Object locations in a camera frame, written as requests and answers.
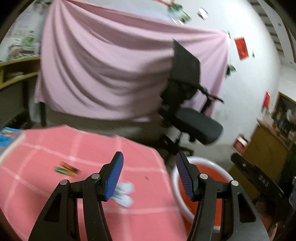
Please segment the green orange wrapper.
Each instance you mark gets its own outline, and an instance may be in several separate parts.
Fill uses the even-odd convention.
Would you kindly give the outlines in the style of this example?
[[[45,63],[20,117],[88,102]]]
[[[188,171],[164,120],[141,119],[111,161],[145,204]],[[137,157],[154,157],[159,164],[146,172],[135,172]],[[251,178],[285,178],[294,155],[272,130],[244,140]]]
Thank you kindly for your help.
[[[67,164],[66,162],[61,162],[59,167],[55,167],[54,170],[57,173],[64,174],[67,176],[76,176],[79,174],[80,170]]]

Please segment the white blue toothpaste tube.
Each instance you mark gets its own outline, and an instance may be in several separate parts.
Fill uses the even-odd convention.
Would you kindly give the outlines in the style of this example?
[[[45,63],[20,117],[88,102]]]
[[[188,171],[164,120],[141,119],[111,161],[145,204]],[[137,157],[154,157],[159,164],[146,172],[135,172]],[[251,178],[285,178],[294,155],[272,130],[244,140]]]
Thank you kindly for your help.
[[[133,199],[130,197],[132,192],[134,192],[134,185],[131,182],[119,182],[111,198],[120,206],[129,208],[133,204]]]

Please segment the wooden cabinet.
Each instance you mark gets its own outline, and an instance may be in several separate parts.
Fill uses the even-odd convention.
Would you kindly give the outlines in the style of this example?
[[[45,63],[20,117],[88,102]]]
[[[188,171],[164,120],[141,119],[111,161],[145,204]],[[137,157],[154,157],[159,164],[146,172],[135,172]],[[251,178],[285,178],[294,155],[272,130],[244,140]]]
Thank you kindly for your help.
[[[280,180],[287,156],[295,138],[286,144],[279,131],[258,122],[251,140],[243,154],[250,164],[257,165],[276,184]]]

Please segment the orange white plastic basin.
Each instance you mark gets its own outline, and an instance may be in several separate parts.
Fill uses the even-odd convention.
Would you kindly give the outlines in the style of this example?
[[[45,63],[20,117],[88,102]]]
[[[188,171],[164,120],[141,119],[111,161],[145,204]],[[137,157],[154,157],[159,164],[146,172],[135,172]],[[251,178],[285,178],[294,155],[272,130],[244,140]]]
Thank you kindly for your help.
[[[210,226],[209,236],[220,232],[222,199],[233,178],[222,167],[201,157],[177,154],[172,185],[188,232]]]

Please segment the red white small box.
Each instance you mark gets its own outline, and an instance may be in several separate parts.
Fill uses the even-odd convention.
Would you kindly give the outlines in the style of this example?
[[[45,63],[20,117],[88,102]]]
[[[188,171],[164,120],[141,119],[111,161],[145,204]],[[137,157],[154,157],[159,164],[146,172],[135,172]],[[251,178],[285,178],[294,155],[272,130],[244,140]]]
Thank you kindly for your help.
[[[243,134],[239,134],[233,143],[233,148],[239,153],[243,154],[249,144],[249,141]]]

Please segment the pink plaid tablecloth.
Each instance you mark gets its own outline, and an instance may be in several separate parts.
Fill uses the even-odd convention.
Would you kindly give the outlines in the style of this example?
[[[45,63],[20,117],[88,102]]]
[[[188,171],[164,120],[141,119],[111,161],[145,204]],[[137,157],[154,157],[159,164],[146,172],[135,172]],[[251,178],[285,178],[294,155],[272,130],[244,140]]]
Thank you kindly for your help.
[[[59,182],[62,162],[77,168],[70,182],[82,181],[124,155],[120,182],[133,185],[131,207],[103,204],[113,240],[186,240],[185,227],[159,153],[120,136],[106,137],[69,126],[31,129],[1,164],[1,210],[22,240]]]

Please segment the blue cover book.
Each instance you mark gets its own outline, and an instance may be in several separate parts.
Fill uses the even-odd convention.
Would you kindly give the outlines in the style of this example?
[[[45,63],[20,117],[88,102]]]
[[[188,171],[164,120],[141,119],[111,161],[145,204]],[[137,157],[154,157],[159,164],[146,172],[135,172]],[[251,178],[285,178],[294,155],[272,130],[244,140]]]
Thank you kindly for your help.
[[[4,159],[26,138],[23,130],[4,127],[1,129],[0,144],[0,162]]]

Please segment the black office chair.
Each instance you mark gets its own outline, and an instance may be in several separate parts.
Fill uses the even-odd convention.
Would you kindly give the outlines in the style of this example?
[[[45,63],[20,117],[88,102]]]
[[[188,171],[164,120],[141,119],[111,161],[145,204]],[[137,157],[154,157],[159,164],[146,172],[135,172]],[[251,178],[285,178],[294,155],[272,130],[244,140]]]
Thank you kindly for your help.
[[[194,151],[180,146],[182,134],[189,135],[189,142],[200,142],[203,145],[213,144],[221,136],[223,126],[211,117],[206,115],[206,111],[212,102],[224,101],[219,97],[210,94],[208,90],[200,84],[201,63],[197,57],[190,53],[179,42],[173,40],[174,57],[168,85],[161,93],[161,105],[158,114],[163,118],[162,124],[168,128],[175,127],[180,131],[175,141],[167,135],[162,135],[161,145],[170,155],[176,155],[179,151],[192,156]],[[186,106],[184,103],[193,99],[201,92],[206,97],[206,101],[201,110]]]

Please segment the pink hanging sheet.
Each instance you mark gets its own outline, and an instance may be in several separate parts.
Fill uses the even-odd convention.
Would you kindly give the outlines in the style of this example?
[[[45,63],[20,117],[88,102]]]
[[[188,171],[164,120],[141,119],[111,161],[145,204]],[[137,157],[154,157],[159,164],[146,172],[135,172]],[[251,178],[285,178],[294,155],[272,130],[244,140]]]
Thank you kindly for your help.
[[[53,1],[44,25],[34,101],[52,110],[99,120],[148,121],[179,42],[201,63],[201,82],[219,92],[228,34],[105,9]]]

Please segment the green cap on wall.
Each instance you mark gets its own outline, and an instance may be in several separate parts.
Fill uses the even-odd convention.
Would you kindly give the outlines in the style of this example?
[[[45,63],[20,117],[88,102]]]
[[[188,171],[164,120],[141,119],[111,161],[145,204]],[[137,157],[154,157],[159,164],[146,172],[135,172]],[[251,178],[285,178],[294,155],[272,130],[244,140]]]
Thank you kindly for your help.
[[[236,68],[233,65],[228,64],[227,70],[226,70],[226,75],[230,76],[232,72],[236,72]]]

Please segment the red diamond wall poster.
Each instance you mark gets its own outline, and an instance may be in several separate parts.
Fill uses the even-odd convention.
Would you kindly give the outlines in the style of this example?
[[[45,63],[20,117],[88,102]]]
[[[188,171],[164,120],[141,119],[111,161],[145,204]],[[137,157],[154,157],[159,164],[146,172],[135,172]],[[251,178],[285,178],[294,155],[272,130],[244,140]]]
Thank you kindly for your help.
[[[236,39],[234,39],[234,41],[235,41],[235,45],[236,45],[237,52],[239,55],[239,59],[243,60],[243,59],[249,57],[245,39],[244,38],[236,38]]]

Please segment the wooden wall shelf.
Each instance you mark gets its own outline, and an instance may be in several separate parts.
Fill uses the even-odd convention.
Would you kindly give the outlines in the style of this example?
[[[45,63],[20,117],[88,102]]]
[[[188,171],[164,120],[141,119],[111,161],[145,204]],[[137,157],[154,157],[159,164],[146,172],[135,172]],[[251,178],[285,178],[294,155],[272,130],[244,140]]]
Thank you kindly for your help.
[[[40,57],[1,62],[1,128],[31,128],[29,111],[30,81],[35,80]]]

